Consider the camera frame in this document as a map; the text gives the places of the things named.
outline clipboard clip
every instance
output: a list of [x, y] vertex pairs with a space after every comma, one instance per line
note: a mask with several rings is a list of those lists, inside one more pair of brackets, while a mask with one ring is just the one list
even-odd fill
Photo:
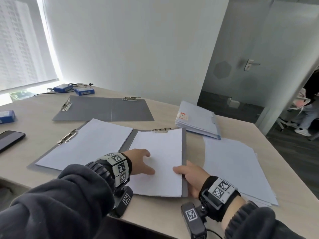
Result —
[[161, 128], [161, 129], [153, 129], [152, 132], [153, 133], [166, 133], [168, 132], [169, 130], [171, 130], [171, 128]]
[[79, 134], [79, 131], [77, 129], [74, 129], [71, 131], [68, 135], [64, 136], [61, 140], [57, 142], [58, 145], [62, 143], [68, 143], [73, 137]]
[[137, 99], [140, 97], [124, 97], [123, 100], [124, 101], [137, 101]]
[[61, 108], [61, 111], [66, 112], [70, 109], [72, 103], [71, 103], [71, 99], [69, 98], [66, 103], [64, 103], [64, 105]]

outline high-rise building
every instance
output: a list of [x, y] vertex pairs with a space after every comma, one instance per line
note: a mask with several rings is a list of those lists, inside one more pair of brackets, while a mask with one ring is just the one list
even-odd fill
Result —
[[46, 80], [28, 5], [0, 0], [0, 90]]

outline gray folder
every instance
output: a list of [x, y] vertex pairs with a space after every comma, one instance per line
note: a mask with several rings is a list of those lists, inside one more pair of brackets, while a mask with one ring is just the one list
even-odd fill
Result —
[[69, 110], [59, 111], [53, 121], [90, 121], [93, 118], [106, 122], [154, 121], [143, 99], [124, 101], [122, 98], [70, 96], [70, 100]]
[[[118, 152], [125, 152], [127, 151], [133, 140], [135, 139], [135, 136], [137, 132], [149, 132], [150, 130], [138, 130], [138, 129], [133, 129], [130, 135], [127, 137], [121, 148], [119, 149]], [[53, 149], [55, 149], [58, 145], [55, 145], [53, 148], [51, 148], [49, 151], [47, 151], [45, 154], [43, 154], [41, 157], [39, 157], [37, 160], [35, 160], [33, 163], [27, 166], [28, 169], [34, 170], [34, 171], [39, 171], [42, 173], [49, 173], [54, 176], [58, 176], [61, 171], [57, 169], [51, 169], [43, 166], [36, 165], [35, 163], [38, 162], [40, 159], [42, 159], [44, 156], [46, 156], [48, 153], [50, 153]], [[181, 164], [186, 165], [186, 128], [182, 128], [182, 151], [181, 151]], [[187, 180], [185, 179], [185, 176], [182, 175], [182, 197], [188, 197], [188, 184]]]

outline blue box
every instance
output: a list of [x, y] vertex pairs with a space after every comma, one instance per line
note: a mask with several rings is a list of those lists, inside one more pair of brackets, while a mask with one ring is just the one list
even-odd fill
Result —
[[74, 89], [75, 93], [77, 93], [79, 96], [83, 96], [83, 95], [89, 95], [89, 94], [94, 94], [95, 91], [93, 88], [91, 87], [86, 87], [86, 88], [77, 88]]
[[5, 111], [0, 112], [0, 124], [14, 122], [16, 118], [16, 115], [14, 114], [14, 111]]
[[66, 93], [71, 89], [73, 89], [73, 85], [69, 85], [69, 84], [61, 84], [53, 88], [55, 92], [61, 92], [61, 93]]

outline wooden table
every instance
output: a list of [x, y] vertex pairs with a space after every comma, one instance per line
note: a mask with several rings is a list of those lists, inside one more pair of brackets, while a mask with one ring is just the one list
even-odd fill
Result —
[[[98, 97], [122, 98], [128, 96], [94, 87]], [[53, 175], [33, 171], [26, 167], [43, 155], [54, 144], [83, 122], [54, 122], [56, 115], [70, 94], [39, 95], [0, 107], [0, 111], [14, 110], [17, 120], [0, 125], [0, 132], [25, 132], [26, 139], [0, 154], [0, 178], [25, 188], [34, 188], [54, 178]], [[146, 100], [153, 114], [152, 122], [114, 122], [136, 129], [175, 127], [178, 107], [158, 101]], [[252, 147], [265, 175], [277, 195], [279, 206], [273, 206], [277, 218], [296, 233], [310, 239], [319, 235], [319, 201], [296, 173], [261, 134], [257, 127], [227, 117], [217, 116], [222, 137], [234, 139]], [[205, 144], [199, 135], [187, 134], [187, 158], [203, 166]], [[180, 206], [189, 199], [156, 198], [135, 195], [122, 220], [170, 237], [189, 238], [182, 219]], [[221, 234], [220, 226], [208, 221], [208, 228]]]

